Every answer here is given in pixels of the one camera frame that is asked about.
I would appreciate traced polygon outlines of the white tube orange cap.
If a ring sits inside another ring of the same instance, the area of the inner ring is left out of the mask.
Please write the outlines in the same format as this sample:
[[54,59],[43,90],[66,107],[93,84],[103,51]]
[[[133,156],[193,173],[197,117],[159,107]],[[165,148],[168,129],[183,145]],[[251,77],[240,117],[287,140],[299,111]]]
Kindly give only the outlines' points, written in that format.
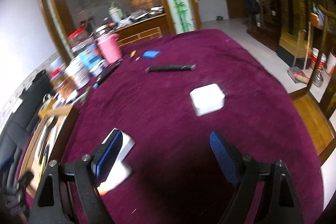
[[101,196],[107,194],[109,191],[113,190],[125,181],[131,173],[132,169],[128,164],[119,160],[116,161],[110,170],[107,179],[97,187],[98,192]]

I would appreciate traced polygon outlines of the large white charger plug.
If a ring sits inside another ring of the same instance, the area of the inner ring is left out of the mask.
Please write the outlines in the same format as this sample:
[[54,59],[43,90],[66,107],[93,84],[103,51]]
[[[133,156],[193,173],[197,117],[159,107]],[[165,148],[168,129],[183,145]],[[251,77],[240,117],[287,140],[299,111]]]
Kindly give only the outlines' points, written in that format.
[[135,141],[130,135],[117,128],[113,128],[101,142],[101,145],[107,147],[109,154],[115,155],[116,161],[122,162],[133,149]]

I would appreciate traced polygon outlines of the small white cube charger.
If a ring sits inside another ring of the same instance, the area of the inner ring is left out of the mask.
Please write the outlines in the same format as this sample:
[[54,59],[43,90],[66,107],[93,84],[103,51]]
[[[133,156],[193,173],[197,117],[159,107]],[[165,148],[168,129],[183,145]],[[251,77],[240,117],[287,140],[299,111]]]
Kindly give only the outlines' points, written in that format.
[[190,92],[192,106],[197,117],[222,109],[225,97],[216,83],[196,88]]

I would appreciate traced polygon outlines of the green lighter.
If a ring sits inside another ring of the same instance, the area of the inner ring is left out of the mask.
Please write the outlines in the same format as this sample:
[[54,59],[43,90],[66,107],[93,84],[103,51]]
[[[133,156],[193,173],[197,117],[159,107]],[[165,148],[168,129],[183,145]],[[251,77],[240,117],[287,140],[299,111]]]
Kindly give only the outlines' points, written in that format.
[[85,92],[80,97],[80,103],[84,104],[87,100],[88,94],[90,93],[90,90],[92,89],[91,86],[87,87]]

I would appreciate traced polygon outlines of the yellow packing tape roll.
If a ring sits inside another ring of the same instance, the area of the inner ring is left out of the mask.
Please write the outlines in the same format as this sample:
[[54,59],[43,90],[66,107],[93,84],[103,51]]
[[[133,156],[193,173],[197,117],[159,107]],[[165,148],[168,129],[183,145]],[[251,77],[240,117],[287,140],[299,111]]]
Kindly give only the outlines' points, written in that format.
[[40,119],[43,119],[43,117],[46,115],[46,113],[53,109],[53,105],[55,104],[54,98],[49,98],[45,102],[43,102],[42,106],[40,107],[38,111],[38,117]]

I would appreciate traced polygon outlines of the black markers pair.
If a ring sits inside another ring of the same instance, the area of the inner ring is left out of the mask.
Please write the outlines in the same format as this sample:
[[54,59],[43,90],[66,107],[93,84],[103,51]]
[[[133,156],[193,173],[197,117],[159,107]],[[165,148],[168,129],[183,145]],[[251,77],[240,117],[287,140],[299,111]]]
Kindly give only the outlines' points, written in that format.
[[122,60],[116,61],[114,64],[110,65],[99,75],[95,84],[93,85],[94,89],[97,89],[116,69],[120,67]]

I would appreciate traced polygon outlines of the purple velvet tablecloth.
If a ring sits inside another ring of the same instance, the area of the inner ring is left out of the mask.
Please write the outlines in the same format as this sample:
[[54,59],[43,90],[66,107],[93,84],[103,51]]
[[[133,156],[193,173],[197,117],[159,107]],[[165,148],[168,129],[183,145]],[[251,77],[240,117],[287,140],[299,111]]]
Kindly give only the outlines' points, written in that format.
[[104,189],[116,223],[218,223],[233,189],[210,147],[217,130],[255,160],[287,165],[303,221],[323,211],[320,161],[290,96],[220,30],[122,48],[121,66],[91,90],[63,162],[91,153],[114,128],[135,142],[131,175]]

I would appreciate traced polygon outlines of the white supplement jar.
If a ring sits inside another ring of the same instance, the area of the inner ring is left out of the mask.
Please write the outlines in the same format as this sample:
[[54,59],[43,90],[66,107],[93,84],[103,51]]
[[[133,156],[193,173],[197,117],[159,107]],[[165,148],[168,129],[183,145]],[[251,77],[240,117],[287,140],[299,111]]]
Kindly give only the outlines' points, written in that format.
[[70,62],[64,71],[74,81],[77,89],[83,88],[90,81],[89,73],[78,56]]

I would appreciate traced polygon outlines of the black leather sofa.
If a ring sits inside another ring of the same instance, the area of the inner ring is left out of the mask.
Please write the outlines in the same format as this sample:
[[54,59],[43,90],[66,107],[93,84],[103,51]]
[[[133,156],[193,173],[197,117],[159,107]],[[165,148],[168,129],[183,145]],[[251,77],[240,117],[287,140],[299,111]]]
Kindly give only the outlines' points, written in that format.
[[16,174],[23,153],[39,121],[38,112],[46,94],[54,95],[48,74],[40,71],[29,88],[20,95],[22,103],[9,116],[1,132],[1,165],[7,164],[2,171],[1,186],[11,188],[16,182]]

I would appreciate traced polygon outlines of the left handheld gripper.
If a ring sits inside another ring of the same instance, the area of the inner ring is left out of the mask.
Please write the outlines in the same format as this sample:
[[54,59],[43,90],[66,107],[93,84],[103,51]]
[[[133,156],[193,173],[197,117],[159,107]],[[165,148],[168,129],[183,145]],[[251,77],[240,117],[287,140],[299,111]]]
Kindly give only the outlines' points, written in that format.
[[26,188],[34,178],[29,170],[13,188],[1,188],[1,223],[28,223],[30,208],[26,202]]

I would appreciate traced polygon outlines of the long black stick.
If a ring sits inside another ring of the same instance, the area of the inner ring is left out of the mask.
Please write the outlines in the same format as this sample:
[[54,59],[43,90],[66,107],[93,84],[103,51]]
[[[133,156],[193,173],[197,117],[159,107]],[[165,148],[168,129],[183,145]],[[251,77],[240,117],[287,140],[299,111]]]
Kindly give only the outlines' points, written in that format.
[[194,71],[196,68],[195,64],[192,65],[160,65],[151,66],[145,69],[145,72],[185,72]]

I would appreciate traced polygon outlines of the small yellow-black screwdriver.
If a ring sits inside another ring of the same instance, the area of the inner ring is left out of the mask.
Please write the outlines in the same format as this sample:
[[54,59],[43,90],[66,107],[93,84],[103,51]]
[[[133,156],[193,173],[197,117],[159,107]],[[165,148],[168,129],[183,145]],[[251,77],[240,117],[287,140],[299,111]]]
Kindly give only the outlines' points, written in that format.
[[132,51],[131,54],[130,54],[130,59],[129,59],[129,62],[131,63],[135,57],[135,54],[136,54],[136,50]]

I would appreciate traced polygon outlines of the pink knit-covered bottle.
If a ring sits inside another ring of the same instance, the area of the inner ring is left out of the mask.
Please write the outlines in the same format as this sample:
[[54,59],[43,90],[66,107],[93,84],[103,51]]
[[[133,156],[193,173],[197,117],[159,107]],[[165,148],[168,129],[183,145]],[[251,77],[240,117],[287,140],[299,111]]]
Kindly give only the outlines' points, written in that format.
[[118,38],[119,34],[110,32],[97,39],[97,46],[108,64],[113,64],[122,58]]

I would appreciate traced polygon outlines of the clear jar red lid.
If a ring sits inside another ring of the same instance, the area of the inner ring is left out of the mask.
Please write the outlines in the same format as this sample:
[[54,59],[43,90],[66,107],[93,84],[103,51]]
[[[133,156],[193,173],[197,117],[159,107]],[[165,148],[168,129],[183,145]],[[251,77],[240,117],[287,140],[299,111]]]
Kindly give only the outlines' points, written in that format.
[[76,47],[86,41],[86,39],[88,39],[88,34],[85,30],[84,27],[79,28],[78,30],[76,30],[75,32],[73,32],[72,34],[70,34],[68,36],[68,43],[70,45],[71,51],[72,53],[75,55],[76,53]]

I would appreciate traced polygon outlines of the white green cup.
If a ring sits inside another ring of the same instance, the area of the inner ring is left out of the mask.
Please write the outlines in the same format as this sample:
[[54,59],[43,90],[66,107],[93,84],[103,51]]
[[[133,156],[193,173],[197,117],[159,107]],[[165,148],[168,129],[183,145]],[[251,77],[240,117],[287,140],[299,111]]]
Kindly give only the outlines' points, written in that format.
[[115,6],[114,2],[111,3],[111,6],[109,8],[109,15],[111,19],[116,23],[120,22],[123,17],[122,10]]

